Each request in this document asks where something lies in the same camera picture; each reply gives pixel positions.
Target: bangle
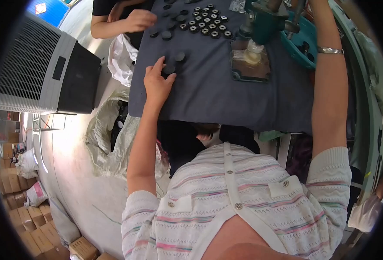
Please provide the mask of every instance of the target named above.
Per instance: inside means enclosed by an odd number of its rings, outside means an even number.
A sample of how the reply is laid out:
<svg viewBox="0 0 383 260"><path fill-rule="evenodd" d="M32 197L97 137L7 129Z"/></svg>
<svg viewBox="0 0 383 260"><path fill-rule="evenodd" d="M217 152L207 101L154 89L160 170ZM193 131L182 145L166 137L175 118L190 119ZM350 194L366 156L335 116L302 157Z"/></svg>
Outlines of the bangle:
<svg viewBox="0 0 383 260"><path fill-rule="evenodd" d="M333 49L333 48L327 48L327 47L317 47L317 51L319 53L326 53L326 54L344 54L343 49Z"/></svg>

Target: air cooler grille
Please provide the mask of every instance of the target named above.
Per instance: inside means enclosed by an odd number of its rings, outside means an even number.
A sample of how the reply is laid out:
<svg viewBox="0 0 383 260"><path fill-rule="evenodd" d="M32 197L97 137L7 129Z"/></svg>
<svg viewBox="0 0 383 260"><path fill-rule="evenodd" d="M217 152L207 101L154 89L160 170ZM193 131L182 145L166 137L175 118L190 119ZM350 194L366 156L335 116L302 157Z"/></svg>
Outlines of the air cooler grille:
<svg viewBox="0 0 383 260"><path fill-rule="evenodd" d="M0 94L39 100L60 34L25 16L0 73Z"/></svg>

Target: cardigan button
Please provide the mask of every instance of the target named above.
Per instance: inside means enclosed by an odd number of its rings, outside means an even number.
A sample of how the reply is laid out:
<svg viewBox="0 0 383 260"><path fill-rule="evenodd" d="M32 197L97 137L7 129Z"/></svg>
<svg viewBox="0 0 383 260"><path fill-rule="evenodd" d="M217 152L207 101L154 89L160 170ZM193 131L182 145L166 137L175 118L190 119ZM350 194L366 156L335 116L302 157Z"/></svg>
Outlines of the cardigan button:
<svg viewBox="0 0 383 260"><path fill-rule="evenodd" d="M238 202L238 203L235 204L235 209L241 210L242 208L243 208L242 203Z"/></svg>

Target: woman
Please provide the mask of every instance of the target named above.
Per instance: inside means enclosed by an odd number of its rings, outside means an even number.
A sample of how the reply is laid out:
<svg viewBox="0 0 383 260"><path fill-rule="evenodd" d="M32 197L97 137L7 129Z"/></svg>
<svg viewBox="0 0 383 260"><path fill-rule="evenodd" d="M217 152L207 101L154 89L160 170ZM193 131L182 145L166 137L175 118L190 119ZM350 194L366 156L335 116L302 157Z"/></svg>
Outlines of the woman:
<svg viewBox="0 0 383 260"><path fill-rule="evenodd" d="M111 38L125 33L139 49L145 29L157 16L150 12L155 0L93 0L90 33L93 38Z"/></svg>
<svg viewBox="0 0 383 260"><path fill-rule="evenodd" d="M318 45L342 52L327 1L310 4ZM164 57L147 67L144 78L147 101L129 158L129 196L122 214L125 259L329 259L342 238L351 182L344 56L317 55L313 159L306 185L289 176L273 157L244 147L250 142L246 133L239 133L241 128L226 131L232 133L225 138L230 142L205 149L191 160L180 156L185 164L158 201L157 120L176 77L164 80L163 61ZM178 147L179 153L188 148Z"/></svg>

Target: woman's hand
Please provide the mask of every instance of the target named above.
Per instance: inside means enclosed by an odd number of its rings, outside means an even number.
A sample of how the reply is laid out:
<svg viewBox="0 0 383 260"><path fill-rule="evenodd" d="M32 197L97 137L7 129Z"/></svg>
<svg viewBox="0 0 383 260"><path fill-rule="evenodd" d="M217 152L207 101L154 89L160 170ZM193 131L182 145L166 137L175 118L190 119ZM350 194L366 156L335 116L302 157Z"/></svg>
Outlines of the woman's hand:
<svg viewBox="0 0 383 260"><path fill-rule="evenodd" d="M125 5L123 1L116 3L108 15L108 23L119 21L119 18L121 17L124 8Z"/></svg>
<svg viewBox="0 0 383 260"><path fill-rule="evenodd" d="M127 32L142 32L157 22L157 16L150 11L134 9L124 20Z"/></svg>
<svg viewBox="0 0 383 260"><path fill-rule="evenodd" d="M156 109L161 109L164 105L176 78L175 73L170 74L166 80L161 76L161 70L165 66L163 63L164 60L165 56L162 56L154 66L148 66L145 69L144 85L147 91L146 103Z"/></svg>

